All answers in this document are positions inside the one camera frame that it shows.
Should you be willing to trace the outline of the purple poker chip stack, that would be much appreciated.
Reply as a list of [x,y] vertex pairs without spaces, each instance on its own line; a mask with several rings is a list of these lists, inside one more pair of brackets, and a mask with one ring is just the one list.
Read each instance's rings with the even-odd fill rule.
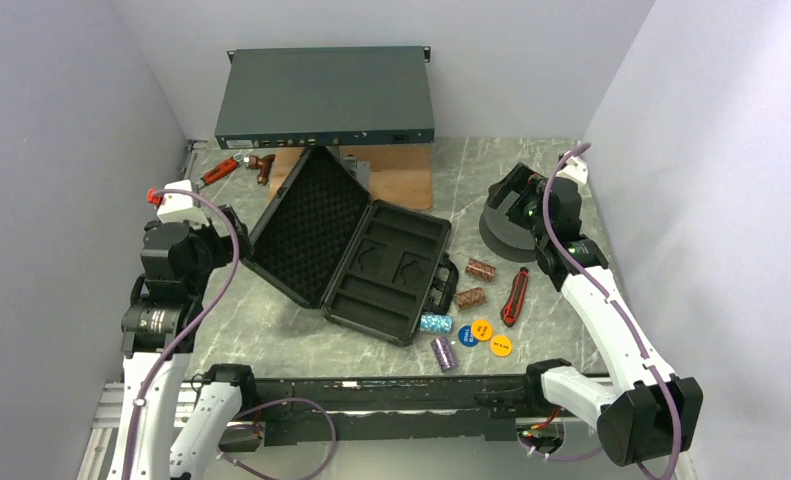
[[442,373],[452,371],[459,366],[453,347],[447,338],[434,338],[430,345]]

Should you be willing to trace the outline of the blue dealer button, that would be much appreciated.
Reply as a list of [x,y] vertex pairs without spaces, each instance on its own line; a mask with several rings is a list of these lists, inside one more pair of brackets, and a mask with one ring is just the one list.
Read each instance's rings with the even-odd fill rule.
[[470,325],[461,327],[457,334],[458,342],[465,347],[474,347],[479,343],[479,340],[474,336]]

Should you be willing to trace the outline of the black foam-lined poker case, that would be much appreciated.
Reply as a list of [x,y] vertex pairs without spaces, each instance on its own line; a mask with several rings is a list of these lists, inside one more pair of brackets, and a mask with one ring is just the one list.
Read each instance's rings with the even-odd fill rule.
[[244,263],[300,307],[406,346],[423,314],[454,300],[451,228],[373,199],[328,148],[308,147],[250,231]]

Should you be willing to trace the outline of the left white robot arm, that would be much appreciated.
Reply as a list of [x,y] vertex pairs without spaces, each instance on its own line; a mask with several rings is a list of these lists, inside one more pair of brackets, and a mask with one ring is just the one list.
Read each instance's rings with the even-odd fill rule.
[[231,419],[250,417],[258,392],[248,366],[221,364],[205,374],[186,426],[175,427],[178,397],[194,350],[194,320],[214,269],[231,264],[233,248],[250,251],[247,227],[220,208],[232,231],[211,222],[154,221],[145,228],[141,262],[121,330],[122,402],[110,479],[200,479]]

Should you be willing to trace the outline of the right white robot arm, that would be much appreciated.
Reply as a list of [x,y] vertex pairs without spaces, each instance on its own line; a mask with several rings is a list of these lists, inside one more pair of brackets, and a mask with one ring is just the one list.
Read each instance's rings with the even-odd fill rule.
[[522,163],[488,188],[480,233],[505,259],[534,262],[592,338],[610,377],[602,385],[564,359],[530,364],[522,401],[545,415],[559,407],[592,427],[618,466],[666,457],[692,444],[703,392],[656,351],[622,298],[599,245],[582,231],[577,183],[549,179]]

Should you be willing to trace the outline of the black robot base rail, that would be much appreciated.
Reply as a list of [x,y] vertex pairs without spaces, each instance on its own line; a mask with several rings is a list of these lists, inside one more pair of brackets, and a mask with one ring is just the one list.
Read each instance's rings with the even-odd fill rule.
[[235,418],[266,446],[302,442],[477,437],[509,441],[570,412],[525,390],[521,374],[259,378]]

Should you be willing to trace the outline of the orange big blind button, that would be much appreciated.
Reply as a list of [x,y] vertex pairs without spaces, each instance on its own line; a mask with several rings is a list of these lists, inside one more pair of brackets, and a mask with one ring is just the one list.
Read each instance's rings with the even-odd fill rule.
[[470,331],[474,339],[479,342],[488,341],[493,336],[492,325],[484,319],[475,320],[470,326]]

